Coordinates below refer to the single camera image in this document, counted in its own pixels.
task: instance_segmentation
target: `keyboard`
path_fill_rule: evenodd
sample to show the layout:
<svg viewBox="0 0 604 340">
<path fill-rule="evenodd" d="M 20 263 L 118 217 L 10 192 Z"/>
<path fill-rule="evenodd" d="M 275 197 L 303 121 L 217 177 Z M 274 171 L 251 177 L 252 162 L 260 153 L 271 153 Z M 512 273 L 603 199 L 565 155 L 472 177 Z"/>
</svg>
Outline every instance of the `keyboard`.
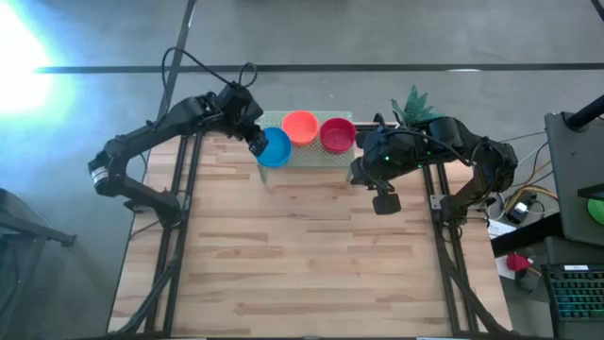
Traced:
<svg viewBox="0 0 604 340">
<path fill-rule="evenodd" d="M 604 321 L 604 264 L 543 265 L 552 316 L 559 321 Z"/>
</svg>

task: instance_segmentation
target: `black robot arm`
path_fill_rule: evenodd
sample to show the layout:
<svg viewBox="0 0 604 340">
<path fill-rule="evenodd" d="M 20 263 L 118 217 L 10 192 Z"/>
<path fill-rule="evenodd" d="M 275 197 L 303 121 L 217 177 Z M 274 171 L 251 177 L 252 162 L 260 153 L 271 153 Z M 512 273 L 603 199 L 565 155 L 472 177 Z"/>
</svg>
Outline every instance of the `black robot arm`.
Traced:
<svg viewBox="0 0 604 340">
<path fill-rule="evenodd" d="M 94 189 L 102 196 L 126 196 L 126 206 L 144 205 L 153 208 L 161 221 L 175 222 L 180 213 L 176 196 L 158 192 L 126 174 L 133 157 L 173 137 L 218 131 L 228 137 L 245 140 L 249 150 L 258 156 L 268 142 L 255 121 L 262 109 L 242 85 L 232 82 L 216 95 L 209 92 L 189 97 L 175 104 L 156 122 L 147 122 L 126 135 L 108 141 L 94 160 L 88 163 Z"/>
<path fill-rule="evenodd" d="M 512 185 L 517 159 L 509 144 L 498 143 L 470 132 L 459 120 L 439 117 L 410 127 L 380 127 L 358 136 L 363 156 L 351 163 L 352 184 L 377 190 L 374 209 L 378 214 L 400 211 L 398 196 L 388 182 L 422 166 L 459 160 L 474 166 L 474 176 L 455 195 L 440 200 L 441 218 L 464 218 L 467 208 L 493 192 Z"/>
</svg>

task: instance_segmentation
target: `wooden table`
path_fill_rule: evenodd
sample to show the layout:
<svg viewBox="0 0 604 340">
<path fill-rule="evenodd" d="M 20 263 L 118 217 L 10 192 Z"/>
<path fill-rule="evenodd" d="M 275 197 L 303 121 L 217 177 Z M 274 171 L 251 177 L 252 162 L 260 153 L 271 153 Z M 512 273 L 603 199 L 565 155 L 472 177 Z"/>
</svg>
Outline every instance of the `wooden table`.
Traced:
<svg viewBox="0 0 604 340">
<path fill-rule="evenodd" d="M 170 186 L 177 147 L 174 139 L 152 150 L 147 185 Z M 471 177 L 459 163 L 446 169 L 453 193 Z M 450 334 L 420 171 L 393 181 L 402 211 L 388 216 L 374 214 L 375 192 L 342 183 L 342 174 L 277 174 L 265 187 L 246 144 L 204 138 L 173 336 Z M 156 219 L 141 214 L 134 229 Z M 487 230 L 470 221 L 461 239 L 470 284 L 510 329 Z M 110 331 L 148 293 L 159 238 L 157 226 L 130 241 Z M 464 325 L 459 292 L 456 300 Z"/>
</svg>

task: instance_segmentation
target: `red bowl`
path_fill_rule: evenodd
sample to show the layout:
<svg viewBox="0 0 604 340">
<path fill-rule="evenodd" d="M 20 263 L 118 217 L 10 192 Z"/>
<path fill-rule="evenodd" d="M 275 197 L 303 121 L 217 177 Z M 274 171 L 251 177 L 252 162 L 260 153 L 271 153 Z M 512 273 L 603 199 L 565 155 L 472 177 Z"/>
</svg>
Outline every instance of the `red bowl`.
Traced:
<svg viewBox="0 0 604 340">
<path fill-rule="evenodd" d="M 357 130 L 354 124 L 344 118 L 331 118 L 321 126 L 319 136 L 327 152 L 343 154 L 355 143 Z"/>
</svg>

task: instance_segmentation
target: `gray floor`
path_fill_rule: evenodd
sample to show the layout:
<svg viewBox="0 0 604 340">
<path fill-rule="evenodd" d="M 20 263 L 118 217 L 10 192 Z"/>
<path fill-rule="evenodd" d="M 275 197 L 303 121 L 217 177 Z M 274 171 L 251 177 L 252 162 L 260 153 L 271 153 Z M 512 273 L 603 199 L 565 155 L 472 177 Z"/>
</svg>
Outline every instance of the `gray floor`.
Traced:
<svg viewBox="0 0 604 340">
<path fill-rule="evenodd" d="M 38 66 L 157 65 L 176 43 L 186 2 L 8 1 L 29 39 L 47 54 Z M 214 64 L 601 62 L 603 33 L 589 0 L 200 0 L 187 49 Z M 0 79 L 2 102 L 13 104 L 0 105 L 0 187 L 78 238 L 70 248 L 48 244 L 9 338 L 99 335 L 132 214 L 123 200 L 95 194 L 86 164 L 108 138 L 157 116 L 160 77 L 26 80 L 7 86 Z M 436 110 L 500 140 L 542 130 L 545 113 L 574 111 L 595 99 L 604 89 L 604 71 L 260 74 L 251 91 L 266 110 L 348 110 L 368 120 L 376 111 L 388 115 L 389 99 L 404 101 L 413 84 L 429 93 Z M 180 75 L 174 99 L 220 88 L 208 76 Z M 24 94 L 21 104 L 38 98 L 40 105 L 15 109 L 20 102 L 14 99 Z M 544 140 L 513 145 L 522 158 Z M 140 160 L 130 167 L 139 179 Z M 528 173 L 526 163 L 518 180 Z M 551 178 L 543 185 L 554 189 Z M 514 328 L 551 334 L 543 297 L 504 286 Z"/>
</svg>

